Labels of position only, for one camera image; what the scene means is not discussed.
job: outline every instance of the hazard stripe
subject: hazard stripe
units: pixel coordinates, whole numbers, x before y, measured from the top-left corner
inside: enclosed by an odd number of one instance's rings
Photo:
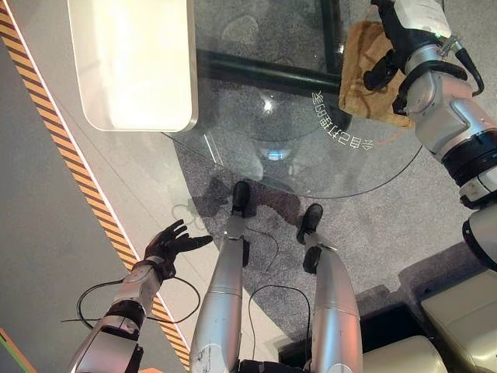
[[[41,116],[45,128],[50,133],[57,150],[60,152],[69,171],[71,171],[93,214],[116,250],[116,254],[123,261],[123,265],[128,270],[131,270],[137,262],[137,257],[111,213],[112,209],[107,206],[105,199],[97,188],[94,176],[83,162],[81,152],[78,150],[77,145],[73,144],[73,140],[63,125],[63,118],[59,117],[55,102],[52,101],[43,86],[42,77],[36,72],[34,61],[30,57],[26,45],[23,45],[21,37],[19,37],[12,15],[9,14],[5,5],[5,0],[0,0],[0,38],[23,80],[23,84],[38,114]],[[153,301],[152,312],[160,319],[172,321],[172,316],[157,297]],[[189,348],[181,337],[178,326],[164,322],[159,322],[159,326],[176,352],[178,359],[185,369],[189,371]]]
[[[25,373],[36,373],[31,363],[26,359],[21,350],[12,342],[4,329],[0,328],[0,346],[5,347],[7,352],[14,358]]]

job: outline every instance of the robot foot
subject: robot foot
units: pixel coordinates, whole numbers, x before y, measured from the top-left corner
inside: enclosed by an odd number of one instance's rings
[[[308,207],[302,218],[301,226],[298,229],[297,241],[299,243],[305,245],[304,234],[316,232],[322,216],[323,207],[320,204],[312,204]]]
[[[233,208],[232,215],[245,217],[245,208],[249,204],[250,186],[245,181],[238,181],[233,188]]]

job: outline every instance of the white floor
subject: white floor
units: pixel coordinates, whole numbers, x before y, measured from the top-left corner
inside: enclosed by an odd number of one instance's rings
[[[101,132],[85,119],[75,76],[67,2],[11,1],[9,6],[50,94],[138,254],[143,254],[151,237],[179,218],[188,223],[190,235],[206,235],[194,207],[185,208],[191,196],[172,140],[160,133]],[[181,254],[176,260],[177,274],[203,295],[216,258],[214,244]],[[183,286],[170,281],[160,291],[176,319],[189,313],[196,301],[194,294]],[[248,299],[245,292],[241,359],[252,358]],[[257,335],[255,359],[277,361],[276,349],[289,339],[256,304],[251,309]],[[188,343],[196,316],[180,324]]]

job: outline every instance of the silver robot leg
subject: silver robot leg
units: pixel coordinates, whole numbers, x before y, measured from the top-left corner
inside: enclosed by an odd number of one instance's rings
[[[347,269],[319,234],[304,239],[318,260],[311,373],[362,373],[360,317]]]
[[[190,351],[193,373],[237,368],[242,326],[243,217],[228,219],[216,268],[203,299]]]

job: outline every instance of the black metal frame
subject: black metal frame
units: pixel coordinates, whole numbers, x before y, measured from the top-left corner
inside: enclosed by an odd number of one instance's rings
[[[339,0],[321,0],[327,73],[283,64],[257,61],[230,54],[196,50],[199,78],[253,85],[310,96],[311,92],[339,94],[342,59]]]

